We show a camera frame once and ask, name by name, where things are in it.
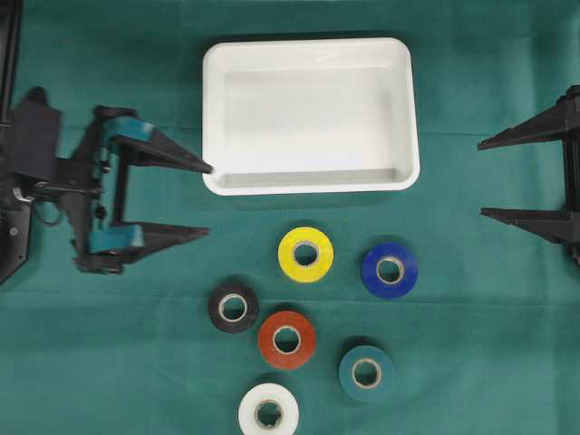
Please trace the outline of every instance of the teal tape roll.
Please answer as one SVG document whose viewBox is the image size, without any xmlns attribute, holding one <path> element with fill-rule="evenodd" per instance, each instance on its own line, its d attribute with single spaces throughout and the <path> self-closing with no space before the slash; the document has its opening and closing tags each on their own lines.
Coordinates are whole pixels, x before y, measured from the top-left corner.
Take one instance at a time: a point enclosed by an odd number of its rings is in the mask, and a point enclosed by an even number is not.
<svg viewBox="0 0 580 435">
<path fill-rule="evenodd" d="M 371 382 L 361 382 L 354 376 L 358 364 L 369 363 L 376 371 Z M 391 358 L 381 349 L 373 346 L 352 348 L 341 360 L 338 370 L 343 390 L 357 401 L 381 401 L 393 390 L 395 368 Z"/>
</svg>

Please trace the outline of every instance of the yellow tape roll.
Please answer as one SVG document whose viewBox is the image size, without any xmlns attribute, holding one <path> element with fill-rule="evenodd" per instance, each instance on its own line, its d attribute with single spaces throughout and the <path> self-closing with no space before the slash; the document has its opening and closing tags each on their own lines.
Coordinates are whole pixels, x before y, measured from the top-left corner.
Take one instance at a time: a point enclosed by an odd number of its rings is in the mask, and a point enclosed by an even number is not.
<svg viewBox="0 0 580 435">
<path fill-rule="evenodd" d="M 316 259 L 307 266 L 296 261 L 295 251 L 302 245 L 309 245 L 316 250 Z M 312 227 L 294 228 L 280 241 L 278 263 L 291 279 L 299 283 L 318 281 L 333 265 L 334 250 L 330 239 L 322 231 Z"/>
</svg>

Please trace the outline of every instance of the roll of tape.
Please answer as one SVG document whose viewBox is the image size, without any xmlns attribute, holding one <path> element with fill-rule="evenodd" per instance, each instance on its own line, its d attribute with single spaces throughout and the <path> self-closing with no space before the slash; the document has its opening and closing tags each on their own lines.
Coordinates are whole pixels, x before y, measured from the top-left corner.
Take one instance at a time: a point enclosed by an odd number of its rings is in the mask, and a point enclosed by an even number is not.
<svg viewBox="0 0 580 435">
<path fill-rule="evenodd" d="M 242 302 L 242 314 L 238 318 L 229 319 L 224 310 L 226 302 L 239 299 Z M 209 297 L 208 315 L 211 323 L 220 331 L 229 334 L 242 333 L 257 319 L 259 306 L 254 291 L 247 285 L 227 283 L 216 288 Z"/>
<path fill-rule="evenodd" d="M 358 365 L 362 363 L 374 368 L 376 375 L 373 380 L 362 382 L 355 376 Z M 394 387 L 395 369 L 391 358 L 377 347 L 352 348 L 341 360 L 338 372 L 343 390 L 357 401 L 383 400 Z"/>
<path fill-rule="evenodd" d="M 272 425 L 265 425 L 258 418 L 262 406 L 273 403 L 280 417 Z M 293 435 L 298 427 L 300 413 L 292 393 L 276 383 L 261 383 L 246 393 L 237 420 L 244 435 Z"/>
<path fill-rule="evenodd" d="M 308 245 L 316 251 L 313 263 L 303 266 L 296 261 L 295 252 Z M 333 244 L 325 233 L 312 227 L 298 227 L 287 233 L 278 247 L 278 263 L 283 272 L 298 283 L 313 283 L 321 279 L 333 265 Z"/>
<path fill-rule="evenodd" d="M 399 274 L 392 280 L 381 277 L 381 263 L 394 263 Z M 406 247 L 396 243 L 385 243 L 371 249 L 362 261 L 362 280 L 375 296 L 394 299 L 410 292 L 417 282 L 419 269 L 415 256 Z"/>
<path fill-rule="evenodd" d="M 276 344 L 276 335 L 284 329 L 294 331 L 298 345 L 284 352 Z M 304 365 L 314 354 L 316 332 L 303 315 L 294 311 L 280 311 L 268 317 L 260 327 L 257 337 L 262 357 L 276 369 L 294 370 Z"/>
</svg>

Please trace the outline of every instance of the fabric surface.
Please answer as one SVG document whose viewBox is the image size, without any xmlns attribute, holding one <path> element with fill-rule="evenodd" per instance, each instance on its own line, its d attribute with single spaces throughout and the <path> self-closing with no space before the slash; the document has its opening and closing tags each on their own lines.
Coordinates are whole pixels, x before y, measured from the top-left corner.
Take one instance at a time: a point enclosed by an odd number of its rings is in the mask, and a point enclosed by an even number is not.
<svg viewBox="0 0 580 435">
<path fill-rule="evenodd" d="M 476 144 L 578 82 L 579 20 L 574 0 L 26 0 L 14 102 L 46 88 L 63 111 L 63 156 L 96 104 L 134 108 L 200 155 L 212 44 L 368 34 L 411 49 L 421 173 L 403 192 L 226 198 L 199 174 L 135 169 L 128 220 L 211 235 L 122 276 L 81 274 L 70 227 L 35 221 L 30 260 L 0 287 L 0 431 L 239 433 L 242 396 L 271 381 L 298 400 L 299 434 L 577 433 L 580 270 L 560 246 L 479 215 L 561 207 L 561 146 Z M 334 245 L 333 268 L 312 285 L 276 261 L 278 241 L 300 225 Z M 364 254 L 385 240 L 419 262 L 418 283 L 395 302 L 370 295 L 360 276 Z M 231 276 L 261 304 L 238 335 L 206 312 Z M 294 372 L 269 367 L 256 346 L 280 308 L 308 316 L 318 334 Z M 384 403 L 358 404 L 339 384 L 342 355 L 364 343 L 397 368 Z"/>
</svg>

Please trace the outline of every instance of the tape hole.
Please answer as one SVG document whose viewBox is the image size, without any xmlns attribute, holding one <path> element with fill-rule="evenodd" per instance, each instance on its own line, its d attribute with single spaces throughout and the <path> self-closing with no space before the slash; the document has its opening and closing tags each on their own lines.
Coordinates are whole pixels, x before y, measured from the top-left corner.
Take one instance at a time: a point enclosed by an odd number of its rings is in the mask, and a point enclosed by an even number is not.
<svg viewBox="0 0 580 435">
<path fill-rule="evenodd" d="M 353 380 L 359 388 L 370 390 L 379 384 L 381 377 L 381 366 L 371 358 L 362 358 L 353 366 Z"/>
<path fill-rule="evenodd" d="M 255 419 L 264 429 L 274 429 L 282 421 L 282 409 L 275 401 L 263 401 L 256 407 Z"/>
<path fill-rule="evenodd" d="M 318 259 L 318 248 L 308 242 L 301 242 L 294 248 L 295 262 L 300 266 L 311 266 Z"/>
<path fill-rule="evenodd" d="M 219 301 L 219 315 L 226 322 L 239 322 L 247 312 L 247 302 L 240 295 L 234 293 L 225 295 Z"/>
<path fill-rule="evenodd" d="M 405 266 L 399 258 L 387 256 L 377 263 L 377 276 L 385 284 L 397 284 L 404 274 Z"/>
<path fill-rule="evenodd" d="M 300 333 L 293 326 L 279 327 L 272 337 L 274 347 L 283 354 L 291 354 L 300 347 Z"/>
</svg>

